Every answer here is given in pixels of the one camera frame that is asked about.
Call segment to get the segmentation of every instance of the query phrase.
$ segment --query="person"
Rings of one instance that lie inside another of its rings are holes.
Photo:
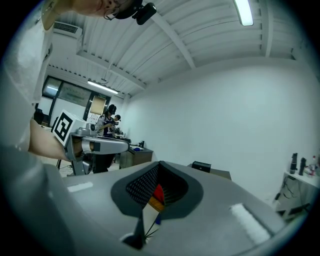
[[[21,25],[0,65],[0,145],[15,147],[39,156],[68,161],[63,146],[52,133],[33,119],[40,102],[44,77],[53,52],[52,36],[57,17],[68,11],[112,20],[129,18],[136,12],[138,0],[44,0]],[[19,123],[12,126],[15,116]],[[73,141],[81,154],[81,140]]]
[[[100,116],[96,122],[95,129],[99,135],[113,138],[113,130],[115,120],[111,117],[116,113],[117,107],[111,104],[105,111],[104,115]],[[94,174],[108,172],[108,168],[111,166],[115,154],[97,154],[95,155],[95,168]]]
[[[111,116],[116,113],[117,107],[111,104],[108,109],[105,111],[104,115],[101,115],[98,118],[98,121],[95,124],[96,131],[99,135],[112,138],[112,127],[116,122]]]

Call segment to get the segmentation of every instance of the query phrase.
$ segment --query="fisheye view ceiling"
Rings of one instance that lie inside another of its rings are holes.
[[[240,23],[232,0],[155,0],[157,13],[142,26],[131,18],[65,13],[55,24],[53,45],[59,45],[48,72],[78,83],[107,82],[123,97],[221,60],[295,59],[304,36],[286,9],[277,1],[249,3],[251,26]]]

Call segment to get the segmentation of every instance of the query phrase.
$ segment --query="air conditioner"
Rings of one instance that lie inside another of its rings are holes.
[[[78,26],[56,21],[53,28],[53,32],[57,34],[65,35],[75,39],[82,37],[83,30]]]
[[[82,48],[83,29],[56,21],[53,27],[52,44],[62,55],[75,55]]]

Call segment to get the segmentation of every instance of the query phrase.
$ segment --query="white wall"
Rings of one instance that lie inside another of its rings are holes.
[[[299,162],[318,155],[319,95],[315,76],[297,61],[221,61],[133,97],[122,130],[144,140],[155,160],[210,163],[270,203],[292,153]]]
[[[49,115],[52,101],[53,100],[51,98],[41,97],[38,109],[41,109],[42,113],[44,113],[45,115]]]
[[[54,104],[54,108],[52,110],[50,127],[52,127],[56,118],[61,114],[62,110],[66,110],[82,119],[84,117],[86,107],[57,98]]]

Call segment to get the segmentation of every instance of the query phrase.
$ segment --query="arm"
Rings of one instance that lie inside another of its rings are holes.
[[[74,151],[80,154],[82,151],[81,140],[79,139],[73,143]],[[50,131],[41,128],[34,119],[30,121],[29,152],[46,158],[70,161],[66,158],[63,145]]]

